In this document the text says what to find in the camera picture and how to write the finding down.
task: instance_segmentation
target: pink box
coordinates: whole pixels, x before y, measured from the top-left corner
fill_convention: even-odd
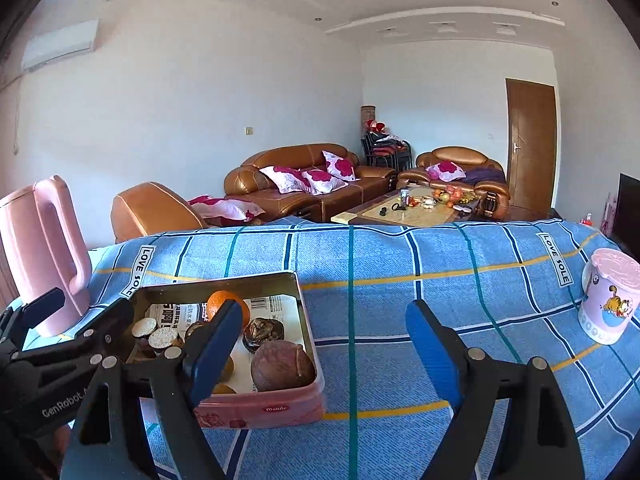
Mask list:
[[[221,280],[148,286],[136,291],[131,301],[136,309],[136,319],[139,319],[152,304],[205,303],[217,290],[229,290],[247,299],[280,294],[294,297],[300,317],[302,341],[306,353],[315,365],[316,379],[309,386],[302,388],[212,395],[194,410],[200,426],[258,429],[308,424],[321,420],[325,412],[324,376],[295,272],[283,271]],[[128,361],[137,357],[137,352],[134,351]],[[153,399],[140,399],[140,404],[145,420],[156,422],[158,416]]]

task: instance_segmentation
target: door frame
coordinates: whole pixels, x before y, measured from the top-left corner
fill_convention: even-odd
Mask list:
[[[518,83],[528,83],[532,85],[541,85],[541,86],[551,86],[554,90],[554,99],[556,101],[556,142],[554,143],[554,186],[551,193],[551,204],[550,208],[554,208],[554,200],[556,198],[556,190],[558,187],[558,155],[559,155],[559,142],[560,142],[560,108],[559,108],[559,100],[558,100],[558,88],[556,85],[548,85],[546,83],[536,83],[535,81],[527,81],[525,79],[514,79],[513,77],[507,77],[504,79],[504,89],[507,94],[507,117],[508,117],[508,155],[507,155],[507,187],[509,188],[509,193],[511,198],[509,200],[509,204],[513,204],[513,194],[511,193],[511,175],[514,171],[513,169],[513,161],[512,161],[512,149],[513,149],[513,127],[511,123],[511,107],[509,106],[509,81],[517,81]]]

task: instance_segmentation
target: pink kettle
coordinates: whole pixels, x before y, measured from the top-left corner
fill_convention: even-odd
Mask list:
[[[53,287],[65,306],[40,323],[41,336],[68,330],[89,308],[92,268],[66,182],[55,175],[0,200],[0,236],[24,303]]]

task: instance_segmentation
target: ceiling molding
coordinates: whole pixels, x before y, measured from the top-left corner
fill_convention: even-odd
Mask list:
[[[553,23],[554,25],[564,27],[564,21],[558,18],[534,14],[533,12],[528,12],[526,10],[501,9],[499,7],[430,7],[429,9],[401,10],[400,12],[390,12],[389,14],[371,16],[370,18],[355,20],[354,22],[347,22],[341,25],[337,25],[337,27],[328,28],[327,30],[325,30],[325,33],[333,34],[334,32],[338,32],[340,30],[360,27],[362,25],[368,25],[369,23],[388,22],[389,20],[410,18],[412,16],[429,16],[432,14],[459,14],[462,12],[467,14],[499,14],[501,16],[517,16],[520,18],[528,18],[530,20],[538,20],[539,22]]]

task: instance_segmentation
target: coffee table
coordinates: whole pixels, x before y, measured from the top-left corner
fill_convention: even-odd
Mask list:
[[[411,196],[433,196],[433,189],[428,186],[409,186]],[[337,224],[382,224],[405,225],[412,227],[432,227],[447,222],[465,220],[473,213],[463,213],[448,208],[445,204],[436,202],[434,209],[425,209],[421,206],[408,207],[405,211],[392,211],[391,206],[400,203],[400,190],[386,193],[369,202],[349,209],[344,213],[332,216],[331,222]],[[472,210],[476,209],[478,201],[467,204]],[[386,215],[380,216],[380,209],[386,207]]]

